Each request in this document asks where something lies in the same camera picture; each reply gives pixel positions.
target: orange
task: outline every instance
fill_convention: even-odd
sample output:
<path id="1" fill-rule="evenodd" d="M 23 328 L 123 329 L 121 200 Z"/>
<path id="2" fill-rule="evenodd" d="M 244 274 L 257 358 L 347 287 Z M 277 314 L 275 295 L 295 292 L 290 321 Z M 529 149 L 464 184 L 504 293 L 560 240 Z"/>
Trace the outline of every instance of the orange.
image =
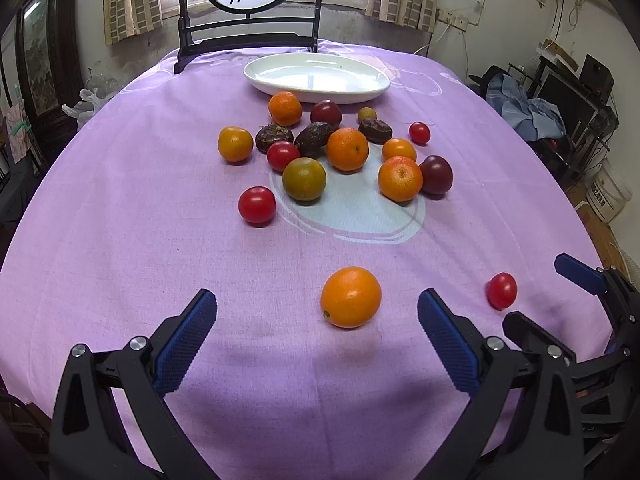
<path id="1" fill-rule="evenodd" d="M 332 166 L 340 171 L 358 170 L 369 156 L 369 141 L 354 128 L 340 128 L 329 137 L 326 156 Z"/>
<path id="2" fill-rule="evenodd" d="M 345 267 L 322 289 L 320 306 L 327 321 L 341 328 L 356 328 L 375 316 L 382 290 L 376 277 L 362 267 Z"/>
<path id="3" fill-rule="evenodd" d="M 418 158 L 415 148 L 408 140 L 404 139 L 389 139 L 382 146 L 382 158 L 389 160 L 392 156 L 407 156 L 414 162 Z"/>
<path id="4" fill-rule="evenodd" d="M 291 92 L 279 92 L 269 101 L 269 113 L 276 124 L 293 126 L 302 117 L 302 105 Z"/>
<path id="5" fill-rule="evenodd" d="M 227 162 L 241 162 L 251 155 L 254 138 L 237 126 L 222 128 L 218 136 L 218 151 Z"/>
<path id="6" fill-rule="evenodd" d="M 406 202 L 422 189 L 420 167 L 406 156 L 393 156 L 378 171 L 378 186 L 394 202 Z"/>

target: framed picture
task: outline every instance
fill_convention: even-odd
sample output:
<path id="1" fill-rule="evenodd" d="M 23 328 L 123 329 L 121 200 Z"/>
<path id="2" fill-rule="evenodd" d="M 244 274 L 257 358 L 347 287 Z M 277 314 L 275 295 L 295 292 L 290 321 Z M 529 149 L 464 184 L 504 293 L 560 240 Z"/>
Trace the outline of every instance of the framed picture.
<path id="1" fill-rule="evenodd" d="M 76 41 L 76 0 L 25 0 L 18 9 L 15 58 L 24 108 L 44 156 L 52 163 L 73 138 L 73 107 L 82 89 Z"/>

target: electrical outlet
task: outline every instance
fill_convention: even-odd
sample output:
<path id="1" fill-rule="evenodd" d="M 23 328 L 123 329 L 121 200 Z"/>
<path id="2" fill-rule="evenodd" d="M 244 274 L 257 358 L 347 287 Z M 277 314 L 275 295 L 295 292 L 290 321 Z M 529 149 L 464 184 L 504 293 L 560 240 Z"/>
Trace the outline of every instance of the electrical outlet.
<path id="1" fill-rule="evenodd" d="M 450 10 L 437 9 L 436 20 L 439 22 L 447 23 L 451 27 L 458 28 L 459 30 L 466 30 L 469 26 L 469 18 L 463 14 L 454 14 Z"/>
<path id="2" fill-rule="evenodd" d="M 466 16 L 462 16 L 461 14 L 452 18 L 451 27 L 458 28 L 459 30 L 465 31 L 469 26 L 469 18 Z"/>
<path id="3" fill-rule="evenodd" d="M 437 21 L 443 22 L 443 23 L 450 23 L 451 18 L 452 18 L 451 12 L 449 12 L 448 10 L 444 10 L 444 9 L 436 10 Z"/>

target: green-orange tomato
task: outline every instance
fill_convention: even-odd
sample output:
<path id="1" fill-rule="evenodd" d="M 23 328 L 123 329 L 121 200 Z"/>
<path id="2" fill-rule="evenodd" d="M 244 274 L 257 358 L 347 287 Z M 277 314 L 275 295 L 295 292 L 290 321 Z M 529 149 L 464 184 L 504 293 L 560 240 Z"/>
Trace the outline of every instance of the green-orange tomato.
<path id="1" fill-rule="evenodd" d="M 306 156 L 292 160 L 282 173 L 284 191 L 301 202 L 319 198 L 325 186 L 324 168 L 317 160 Z"/>

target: white plate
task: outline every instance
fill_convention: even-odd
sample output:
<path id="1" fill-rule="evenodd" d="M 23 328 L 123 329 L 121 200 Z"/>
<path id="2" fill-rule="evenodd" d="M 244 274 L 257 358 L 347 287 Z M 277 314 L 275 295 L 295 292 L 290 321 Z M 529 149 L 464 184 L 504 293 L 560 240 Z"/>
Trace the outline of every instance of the white plate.
<path id="1" fill-rule="evenodd" d="M 269 95 L 293 92 L 303 103 L 331 99 L 339 105 L 362 103 L 382 95 L 389 78 L 361 61 L 331 54 L 291 52 L 255 59 L 244 76 Z"/>

